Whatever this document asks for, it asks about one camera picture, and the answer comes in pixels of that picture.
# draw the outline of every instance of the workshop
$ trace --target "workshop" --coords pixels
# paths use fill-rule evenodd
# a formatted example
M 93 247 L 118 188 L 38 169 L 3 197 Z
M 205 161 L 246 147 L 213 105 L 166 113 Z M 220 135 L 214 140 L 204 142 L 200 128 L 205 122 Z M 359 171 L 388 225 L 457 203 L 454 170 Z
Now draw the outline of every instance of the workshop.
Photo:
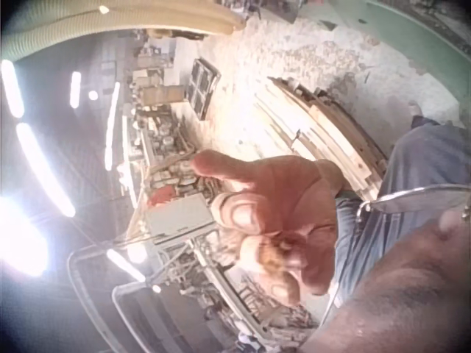
M 469 352 L 458 3 L 2 11 L 0 351 Z

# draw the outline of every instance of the flexible hose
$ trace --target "flexible hose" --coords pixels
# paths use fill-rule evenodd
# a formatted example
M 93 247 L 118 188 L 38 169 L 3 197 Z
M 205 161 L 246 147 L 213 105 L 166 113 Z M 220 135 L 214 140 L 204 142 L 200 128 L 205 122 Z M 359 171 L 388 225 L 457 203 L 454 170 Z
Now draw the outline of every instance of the flexible hose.
M 101 14 L 100 5 L 110 12 Z M 7 27 L 2 58 L 15 61 L 83 35 L 135 28 L 230 35 L 244 21 L 226 7 L 198 0 L 34 1 Z

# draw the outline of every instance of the hand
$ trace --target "hand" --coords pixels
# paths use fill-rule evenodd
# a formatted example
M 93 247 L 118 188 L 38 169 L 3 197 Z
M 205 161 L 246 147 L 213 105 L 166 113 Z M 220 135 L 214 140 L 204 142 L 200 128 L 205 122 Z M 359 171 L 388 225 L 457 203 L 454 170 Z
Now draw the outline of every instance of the hand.
M 243 162 L 216 151 L 200 152 L 192 161 L 200 176 L 243 186 L 240 193 L 216 197 L 211 211 L 221 226 L 247 235 L 239 263 L 285 305 L 299 304 L 301 289 L 325 294 L 333 277 L 333 194 L 339 190 L 333 191 L 332 181 L 338 177 L 328 180 L 332 173 L 326 170 L 333 168 L 320 162 L 297 156 Z

